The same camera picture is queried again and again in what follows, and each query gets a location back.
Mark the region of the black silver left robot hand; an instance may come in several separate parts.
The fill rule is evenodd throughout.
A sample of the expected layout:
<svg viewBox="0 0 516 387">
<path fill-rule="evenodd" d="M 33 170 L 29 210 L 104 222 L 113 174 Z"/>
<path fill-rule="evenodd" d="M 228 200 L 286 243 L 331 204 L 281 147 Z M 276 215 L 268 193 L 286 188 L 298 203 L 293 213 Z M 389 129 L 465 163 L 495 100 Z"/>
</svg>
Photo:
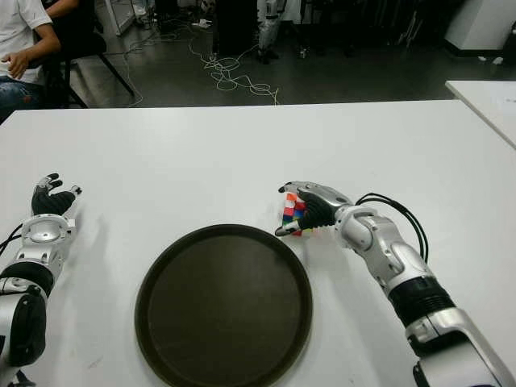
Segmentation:
<svg viewBox="0 0 516 387">
<path fill-rule="evenodd" d="M 65 214 L 76 198 L 82 194 L 81 187 L 73 185 L 68 190 L 52 193 L 55 188 L 61 187 L 63 181 L 58 173 L 50 173 L 36 183 L 31 197 L 31 214 Z"/>
</svg>

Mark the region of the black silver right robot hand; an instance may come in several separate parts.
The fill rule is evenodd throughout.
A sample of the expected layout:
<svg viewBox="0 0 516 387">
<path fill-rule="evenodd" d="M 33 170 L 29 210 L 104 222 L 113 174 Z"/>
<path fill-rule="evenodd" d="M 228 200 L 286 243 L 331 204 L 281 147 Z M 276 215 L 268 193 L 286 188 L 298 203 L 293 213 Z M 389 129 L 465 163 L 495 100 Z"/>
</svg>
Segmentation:
<svg viewBox="0 0 516 387">
<path fill-rule="evenodd" d="M 306 205 L 301 218 L 275 230 L 274 234 L 278 237 L 291 235 L 305 229 L 333 226 L 337 211 L 345 206 L 353 205 L 353 202 L 343 193 L 311 181 L 287 182 L 278 189 L 278 192 L 296 194 Z"/>
</svg>

